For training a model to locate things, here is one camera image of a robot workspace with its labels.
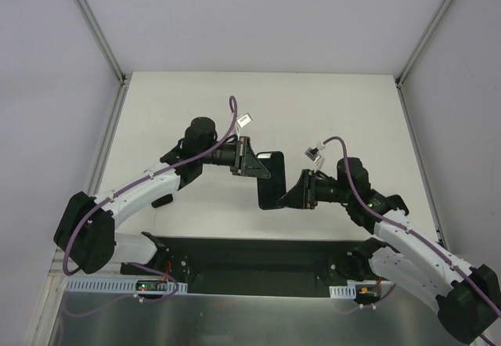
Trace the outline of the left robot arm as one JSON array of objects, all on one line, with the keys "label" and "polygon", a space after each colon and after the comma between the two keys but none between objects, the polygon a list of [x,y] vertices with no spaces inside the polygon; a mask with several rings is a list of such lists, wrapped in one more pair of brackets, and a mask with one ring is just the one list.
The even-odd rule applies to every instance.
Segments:
[{"label": "left robot arm", "polygon": [[121,224],[146,206],[162,207],[179,190],[195,181],[204,165],[226,166],[235,176],[269,179],[271,174],[251,148],[247,136],[227,132],[219,138],[215,123],[197,117],[177,145],[159,162],[120,189],[90,196],[74,194],[54,235],[64,252],[63,272],[92,274],[111,262],[143,269],[147,274],[168,271],[168,249],[149,232],[121,234]]}]

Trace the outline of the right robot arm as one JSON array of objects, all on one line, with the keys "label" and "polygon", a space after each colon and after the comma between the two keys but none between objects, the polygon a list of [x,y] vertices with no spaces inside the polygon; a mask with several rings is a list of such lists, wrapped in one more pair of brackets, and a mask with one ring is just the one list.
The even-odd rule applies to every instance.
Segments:
[{"label": "right robot arm", "polygon": [[336,263],[340,276],[392,281],[426,304],[463,344],[483,338],[499,319],[496,273],[487,265],[475,268],[414,229],[403,199],[372,189],[360,159],[339,160],[335,178],[304,169],[296,185],[277,201],[280,207],[302,210],[320,202],[341,204],[349,218],[371,234]]}]

